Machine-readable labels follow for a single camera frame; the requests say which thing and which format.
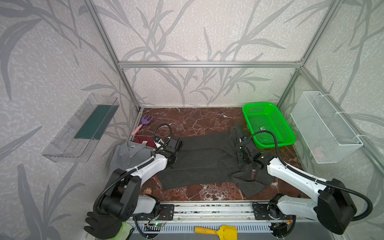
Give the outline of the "dark grey striped shirt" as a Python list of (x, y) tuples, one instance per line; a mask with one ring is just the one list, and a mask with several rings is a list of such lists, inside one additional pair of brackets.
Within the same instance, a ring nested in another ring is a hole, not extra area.
[(244, 161), (239, 144), (246, 136), (244, 128), (235, 124), (228, 131), (182, 138), (177, 161), (159, 173), (162, 188), (234, 183), (247, 198), (261, 193), (275, 178)]

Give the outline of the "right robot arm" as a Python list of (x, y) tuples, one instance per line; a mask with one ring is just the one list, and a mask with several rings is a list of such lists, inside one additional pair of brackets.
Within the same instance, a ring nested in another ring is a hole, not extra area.
[(238, 143), (238, 156), (246, 164), (269, 176), (290, 184), (307, 195), (306, 199), (277, 194), (263, 211), (272, 219), (304, 217), (317, 221), (334, 234), (342, 235), (357, 212), (344, 184), (336, 179), (326, 186), (326, 180), (308, 175), (281, 160), (277, 154), (262, 153), (250, 140)]

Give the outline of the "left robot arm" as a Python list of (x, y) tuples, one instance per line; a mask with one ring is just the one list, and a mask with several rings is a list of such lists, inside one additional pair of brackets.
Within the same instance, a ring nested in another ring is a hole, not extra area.
[(142, 193), (141, 187), (177, 161), (182, 145), (178, 138), (170, 138), (157, 148), (132, 141), (118, 145), (110, 164), (110, 178), (94, 203), (94, 212), (123, 222), (133, 216), (149, 219), (160, 215), (160, 200)]

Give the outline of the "green plastic basket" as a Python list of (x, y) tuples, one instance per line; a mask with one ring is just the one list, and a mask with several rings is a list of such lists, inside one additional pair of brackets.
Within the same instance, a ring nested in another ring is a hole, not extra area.
[(294, 132), (276, 105), (247, 104), (243, 106), (243, 114), (251, 134), (259, 131), (272, 132), (279, 147), (291, 146), (296, 142)]

